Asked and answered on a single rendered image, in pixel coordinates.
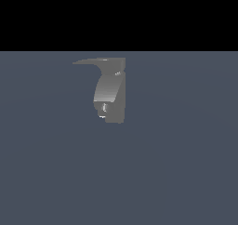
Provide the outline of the grey metal faucet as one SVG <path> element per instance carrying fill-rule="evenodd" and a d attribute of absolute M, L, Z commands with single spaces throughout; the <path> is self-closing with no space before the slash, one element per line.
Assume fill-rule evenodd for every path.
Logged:
<path fill-rule="evenodd" d="M 76 64 L 96 65 L 101 71 L 95 93 L 94 106 L 106 123 L 122 124 L 126 107 L 126 59 L 96 58 L 78 60 Z"/>

